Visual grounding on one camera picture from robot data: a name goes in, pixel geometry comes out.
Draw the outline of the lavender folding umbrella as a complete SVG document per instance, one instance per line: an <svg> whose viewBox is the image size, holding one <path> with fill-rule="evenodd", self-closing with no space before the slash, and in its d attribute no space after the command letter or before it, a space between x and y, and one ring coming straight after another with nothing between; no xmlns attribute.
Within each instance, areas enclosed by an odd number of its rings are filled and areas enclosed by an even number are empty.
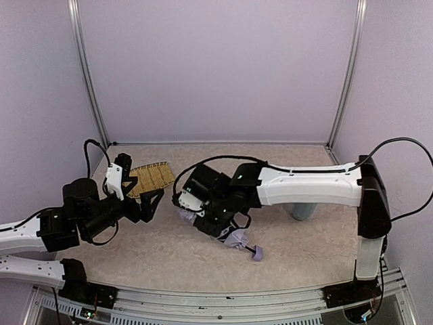
<svg viewBox="0 0 433 325"><path fill-rule="evenodd" d="M209 235L211 238L222 242L225 246L236 248L239 251L247 250L252 255L253 261L263 260L263 249L259 246L249 247L246 230L250 227L251 216L245 215L247 222L240 226L234 218L222 223L210 223L197 213L177 208L177 212L182 220L190 223L197 230Z"/></svg>

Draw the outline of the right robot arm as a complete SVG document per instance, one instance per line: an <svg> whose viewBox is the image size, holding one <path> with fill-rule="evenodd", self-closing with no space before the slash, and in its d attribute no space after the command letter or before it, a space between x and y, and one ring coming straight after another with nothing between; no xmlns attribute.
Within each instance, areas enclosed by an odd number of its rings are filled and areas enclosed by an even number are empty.
<svg viewBox="0 0 433 325"><path fill-rule="evenodd" d="M294 207L304 219L317 204L336 204L357 210L359 239L353 279L326 286L328 306L335 307L384 293L381 258L392 222L386 189L373 159L331 167L278 167L255 157L241 156L232 176L208 166L206 160L184 171L187 181L174 191L173 204L193 226L220 242L248 248L246 227L235 221L251 209L279 204Z"/></svg>

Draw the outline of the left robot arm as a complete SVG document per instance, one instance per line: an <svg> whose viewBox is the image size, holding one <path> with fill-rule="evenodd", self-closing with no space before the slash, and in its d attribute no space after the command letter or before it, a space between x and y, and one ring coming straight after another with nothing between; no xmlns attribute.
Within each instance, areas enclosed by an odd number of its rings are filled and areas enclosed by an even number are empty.
<svg viewBox="0 0 433 325"><path fill-rule="evenodd" d="M62 188L64 203L37 211L17 224L1 226L1 277L48 286L59 296L83 303L103 305L113 302L117 289L89 282L83 263L76 259L36 261L20 258L18 253L56 253L86 242L103 246L95 237L108 228L119 230L119 221L150 222L164 190L153 190L128 197L137 183L120 188L117 193L99 197L93 179L80 178Z"/></svg>

